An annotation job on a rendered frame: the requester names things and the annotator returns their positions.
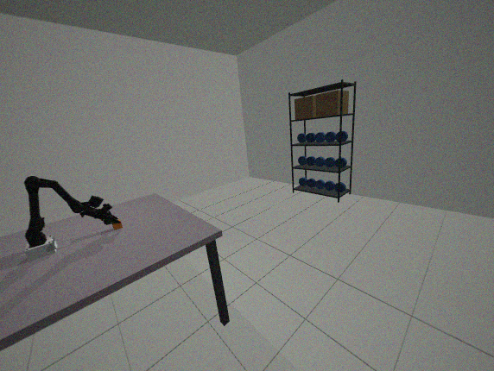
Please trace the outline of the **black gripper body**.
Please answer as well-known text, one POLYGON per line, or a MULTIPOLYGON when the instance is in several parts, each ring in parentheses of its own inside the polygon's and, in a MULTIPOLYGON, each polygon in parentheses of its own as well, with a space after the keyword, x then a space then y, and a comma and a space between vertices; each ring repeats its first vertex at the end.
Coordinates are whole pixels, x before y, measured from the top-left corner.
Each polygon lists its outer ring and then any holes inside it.
POLYGON ((108 211, 106 214, 104 214, 103 212, 99 211, 99 209, 97 209, 95 215, 93 216, 95 219, 101 219, 101 221, 104 222, 104 224, 108 225, 108 223, 110 222, 110 220, 112 219, 112 215, 108 215, 108 211))

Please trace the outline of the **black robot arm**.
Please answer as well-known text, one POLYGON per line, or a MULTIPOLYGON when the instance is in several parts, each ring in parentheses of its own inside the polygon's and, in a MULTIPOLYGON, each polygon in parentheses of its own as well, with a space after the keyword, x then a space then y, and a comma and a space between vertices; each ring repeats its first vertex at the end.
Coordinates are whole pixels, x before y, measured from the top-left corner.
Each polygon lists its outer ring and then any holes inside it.
POLYGON ((33 248, 44 244, 47 240, 44 234, 42 234, 42 227, 44 228, 44 217, 40 217, 39 211, 39 199, 38 190, 39 187, 52 188, 57 192, 69 205, 74 213, 79 213, 81 217, 84 215, 93 217, 97 209, 102 203, 103 199, 96 196, 91 196, 88 202, 80 203, 74 199, 59 183, 55 180, 39 179, 35 176, 29 176, 24 181, 25 188, 28 192, 29 203, 29 224, 25 233, 25 238, 29 247, 33 248), (91 207, 90 207, 91 206, 91 207), (94 207, 94 208, 92 208, 94 207))

